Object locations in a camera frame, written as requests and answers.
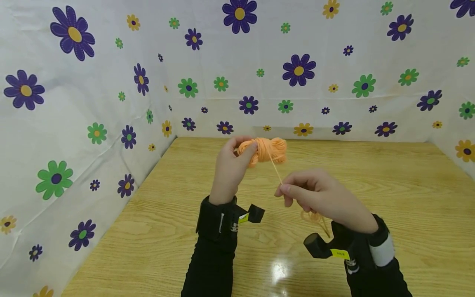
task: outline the printed flower pattern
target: printed flower pattern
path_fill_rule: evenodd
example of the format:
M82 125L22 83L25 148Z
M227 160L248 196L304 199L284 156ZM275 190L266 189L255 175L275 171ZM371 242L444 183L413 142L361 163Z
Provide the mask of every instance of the printed flower pattern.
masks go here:
M475 114L475 104L467 101L467 103L462 103L462 107L458 109L460 112L460 117L463 117L464 120L471 119Z
M178 88L180 89L180 94L185 94L187 98L190 96L194 98L198 93L198 84L193 82L191 78L188 78L188 80L182 78L181 84L178 84Z
M327 19L333 19L335 14L338 14L338 8L340 4L336 0L328 0L328 4L323 6L323 15Z
M185 39L187 40L186 45L193 50L200 50L200 45L203 44L203 40L200 38L201 33L196 32L196 28L193 28L193 30L188 29L188 34L185 34Z
M395 22L389 24L388 36L392 36L391 40L396 41L398 39L404 40L406 35L412 31L412 24L414 19L412 19L412 14L409 14L404 18L404 15L398 16L398 19Z
M293 55L291 58L292 63L284 63L284 70L287 71L282 75L283 80L290 79L290 86L295 86L297 81L300 86L307 84L307 79L315 77L315 73L311 71L317 66L315 61L309 62L310 55L305 54L302 59L298 55Z
M350 125L350 122L339 122L338 125L333 126L332 132L336 135L345 135L345 133L351 131L351 127L353 127L353 125Z
M28 254L30 255L30 260L32 260L33 262L38 260L39 256L42 253L43 253L43 247L40 246L39 244L37 244L36 246L33 246L31 248L31 251L28 252Z
M417 103L417 107L420 107L421 111L431 111L434 106L439 104L439 99L442 97L442 90L436 92L429 91L427 95L420 98L420 102Z
M171 134L171 123L168 120L166 120L164 123L162 123L161 128L162 128L161 131L163 133L163 136L168 138Z
M400 80L398 80L398 83L400 83L401 86L410 86L412 83L417 81L418 76L419 72L417 72L416 69L407 69L406 72L401 73L401 75L399 76Z
M64 188L69 188L73 182L69 179L73 175L71 168L66 169L66 161L48 162L48 170L41 169L38 171L38 178L42 180L36 185L36 192L43 194L43 200L48 200L53 194L59 198L64 194Z
M244 96L242 100L239 101L239 110L244 110L244 114L254 114L256 110L259 109L257 106L259 104L258 100L254 100L254 96Z
M257 22L257 15L252 13L257 8L255 1L247 0L230 0L231 5L223 4L223 12L227 14L223 23L225 26L232 26L234 34L238 34L242 29L244 33L249 33L249 24Z
M228 121L226 122L219 122L219 124L216 125L218 127L218 131L223 133L223 134L231 134L231 132L234 132L233 130L233 125L230 125Z
M119 181L119 187L117 188L117 193L120 194L121 198L132 195L134 182L135 179L132 178L130 173L123 176L123 180Z
M91 139L92 144L101 144L102 141L106 140L107 130L104 129L103 124L93 123L92 126L88 126L87 130L89 133L87 137Z
M15 108L21 108L23 105L28 110L35 109L36 104L43 104L45 100L39 94L45 92L45 88L42 85L37 85L37 77L31 74L27 77L27 73L24 70L17 71L17 77L13 75L7 75L5 80L11 85L3 90L3 94L8 98L13 99L13 106Z
M373 78L373 74L369 74L368 76L362 75L359 81L354 82L353 86L355 86L355 88L351 92L353 94L356 93L356 98L360 98L361 96L366 98L374 91L375 83L376 79Z
M450 4L450 9L454 10L459 8L457 11L457 17L463 17L469 10L470 16L475 16L475 1L474 0L453 0Z
M76 19L76 12L71 6L66 6L66 15L59 7L53 7L53 14L59 23L52 22L49 25L51 33L61 37L59 46L69 54L74 48L74 54L79 61L84 61L86 53L89 57L94 57L94 50L91 45L95 44L94 36L86 32L89 25L87 21L80 17Z
M189 117L189 118L184 118L183 121L181 121L183 124L183 127L186 128L188 131L194 131L196 129L195 122Z
M310 126L310 123L300 123L297 127L294 127L294 134L297 136L308 136L308 134L313 133L313 127Z
M1 219L1 231L5 234L11 233L11 230L17 225L17 219L14 216L8 216Z
M89 240L94 237L94 229L95 224L92 223L92 220L87 220L85 224L80 222L77 230L72 231L69 235L72 238L69 242L69 247L74 247L75 251L79 251L81 247L87 247Z
M149 79L145 76L145 68L140 67L140 64L137 63L137 66L134 66L133 70L135 71L135 76L133 77L133 80L137 84L137 91L139 93L142 93L143 96L145 96L145 92L149 91Z
M376 128L376 131L374 133L377 134L378 136L388 137L389 135L396 132L397 127L398 125L396 125L395 122L392 122L392 123L384 122L382 125Z
M228 80L224 79L224 77L216 77L216 80L214 81L214 88L218 89L220 92L226 92L226 89L229 88Z
M462 158L464 162L475 162L475 144L472 144L470 140L459 141L455 150L457 158Z
M126 149L133 149L133 146L137 144L137 141L135 140L136 137L137 134L133 131L132 126L126 125L125 129L122 129L121 141Z

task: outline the wooden table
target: wooden table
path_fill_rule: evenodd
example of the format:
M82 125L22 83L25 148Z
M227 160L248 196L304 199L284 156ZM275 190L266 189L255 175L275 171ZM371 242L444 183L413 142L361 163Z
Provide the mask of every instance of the wooden table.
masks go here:
M224 142L175 140L62 296L179 296ZM287 155L282 177L323 167L385 219L414 296L473 296L475 184L435 146L291 140ZM266 213L239 228L233 296L349 296L342 260L311 258L302 242L322 231L297 203L284 208L277 185L272 164L260 163L239 187L241 207Z

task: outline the yellow sticker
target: yellow sticker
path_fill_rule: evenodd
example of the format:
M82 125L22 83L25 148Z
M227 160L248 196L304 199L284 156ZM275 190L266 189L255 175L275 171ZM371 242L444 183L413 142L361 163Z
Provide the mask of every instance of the yellow sticker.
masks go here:
M343 249L330 249L334 257L350 260L350 255Z
M249 218L249 212L246 214L243 214L242 216L239 217L239 220L237 221L239 224L247 222L247 219Z

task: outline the flower center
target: flower center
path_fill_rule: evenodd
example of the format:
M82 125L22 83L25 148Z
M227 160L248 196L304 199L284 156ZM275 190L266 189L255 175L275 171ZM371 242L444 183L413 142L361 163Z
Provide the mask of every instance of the flower center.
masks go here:
M79 237L79 239L84 239L87 235L87 231L86 230L82 230L81 233L79 233L79 235L77 237Z
M29 86L22 85L21 88L20 88L20 93L23 96L30 97L33 92L31 91L31 88Z
M304 74L304 68L302 66L295 67L294 74L299 77L300 75Z
M406 24L399 25L398 31L402 33L402 32L404 32L404 31L406 31L406 28L407 28L407 27L408 27L408 26L407 26Z
M234 17L237 18L238 20L242 20L246 15L246 12L244 11L244 9L242 8L238 8L236 9L236 11L234 12Z
M69 34L69 37L74 41L74 42L81 42L83 41L83 36L81 35L81 32L79 32L78 29L74 27L69 27L67 29L67 33Z
M59 182L63 179L63 177L61 176L61 174L59 173L55 173L53 174L53 176L51 177L51 183L52 184L59 184Z

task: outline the white fabric backdrop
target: white fabric backdrop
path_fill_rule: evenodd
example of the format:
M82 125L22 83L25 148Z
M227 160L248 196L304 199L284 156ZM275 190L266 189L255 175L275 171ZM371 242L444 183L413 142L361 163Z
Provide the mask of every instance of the white fabric backdrop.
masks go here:
M175 133L431 141L475 177L473 1L0 5L0 296L59 295Z

